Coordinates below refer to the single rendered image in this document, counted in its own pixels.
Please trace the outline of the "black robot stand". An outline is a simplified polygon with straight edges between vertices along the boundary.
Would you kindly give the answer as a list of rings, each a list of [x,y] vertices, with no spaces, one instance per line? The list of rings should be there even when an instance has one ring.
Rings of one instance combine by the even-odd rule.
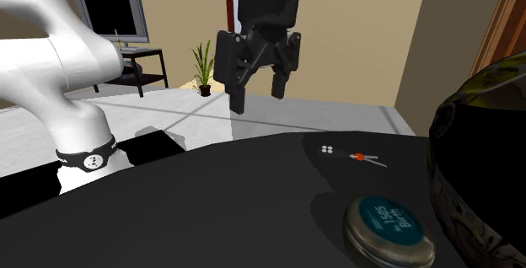
[[[134,166],[185,152],[164,131],[119,142],[118,148]],[[56,174],[60,167],[60,162],[54,161],[0,178],[0,220],[59,196],[61,185]]]

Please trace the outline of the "dark glossy patterned vase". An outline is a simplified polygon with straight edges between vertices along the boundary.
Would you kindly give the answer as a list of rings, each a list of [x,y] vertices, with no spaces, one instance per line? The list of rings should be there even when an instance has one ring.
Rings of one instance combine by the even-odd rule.
[[[429,129],[430,199],[469,268],[526,268],[526,51],[468,79]]]

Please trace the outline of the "black key fob with keys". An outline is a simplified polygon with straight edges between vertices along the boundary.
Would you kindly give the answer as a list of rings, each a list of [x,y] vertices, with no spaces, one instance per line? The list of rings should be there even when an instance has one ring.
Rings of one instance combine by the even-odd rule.
[[[376,164],[381,167],[387,168],[387,165],[384,163],[379,162],[378,156],[375,155],[367,155],[363,153],[350,153],[347,150],[334,147],[331,145],[321,145],[318,147],[318,153],[327,158],[350,158],[354,159],[358,162],[369,162]]]

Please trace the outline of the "green potted plant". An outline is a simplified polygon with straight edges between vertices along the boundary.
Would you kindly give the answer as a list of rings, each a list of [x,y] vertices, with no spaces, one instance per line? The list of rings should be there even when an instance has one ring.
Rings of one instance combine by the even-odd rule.
[[[211,85],[209,80],[211,77],[212,67],[215,62],[215,56],[210,54],[211,41],[208,40],[206,46],[200,43],[196,48],[191,48],[191,51],[196,59],[196,70],[195,75],[197,87],[202,97],[208,97],[211,95]]]

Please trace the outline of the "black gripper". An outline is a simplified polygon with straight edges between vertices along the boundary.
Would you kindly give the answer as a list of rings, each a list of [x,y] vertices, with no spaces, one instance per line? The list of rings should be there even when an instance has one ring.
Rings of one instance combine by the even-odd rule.
[[[296,23],[299,0],[239,0],[241,35],[220,30],[217,33],[214,74],[229,95],[229,109],[244,113],[245,89],[240,86],[240,61],[252,62],[265,43],[275,44],[276,62],[271,96],[283,99],[290,73],[298,69],[301,34],[287,32]]]

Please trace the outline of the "black round table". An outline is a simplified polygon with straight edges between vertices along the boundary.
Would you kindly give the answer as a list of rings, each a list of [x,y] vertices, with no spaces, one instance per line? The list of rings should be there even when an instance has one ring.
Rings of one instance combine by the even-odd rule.
[[[429,201],[427,139],[362,131],[223,142],[122,170],[0,220],[0,268],[355,268],[344,211],[369,195],[428,227],[433,268],[466,268]]]

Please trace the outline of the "round tin with teal lid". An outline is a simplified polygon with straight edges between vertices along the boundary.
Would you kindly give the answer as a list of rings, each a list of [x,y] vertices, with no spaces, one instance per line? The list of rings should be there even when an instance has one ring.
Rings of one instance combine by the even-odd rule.
[[[428,228],[406,207],[382,196],[362,196],[344,212],[344,239],[371,268],[431,268],[437,255]]]

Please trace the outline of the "television on black stand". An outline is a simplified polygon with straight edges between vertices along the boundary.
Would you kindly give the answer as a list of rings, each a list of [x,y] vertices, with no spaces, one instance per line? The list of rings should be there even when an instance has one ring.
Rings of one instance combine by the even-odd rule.
[[[115,42],[125,59],[130,73],[121,74],[110,80],[113,85],[134,86],[140,96],[142,87],[162,81],[169,86],[164,65],[164,56],[160,48],[132,47],[132,43],[148,43],[148,27],[143,11],[142,0],[76,0],[81,20],[96,34]],[[139,71],[138,58],[158,56],[160,74]]]

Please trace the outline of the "brown wooden door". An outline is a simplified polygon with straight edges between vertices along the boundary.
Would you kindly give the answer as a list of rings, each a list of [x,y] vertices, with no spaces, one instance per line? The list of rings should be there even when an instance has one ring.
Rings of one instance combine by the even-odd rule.
[[[504,57],[526,50],[526,0],[498,0],[469,77]]]

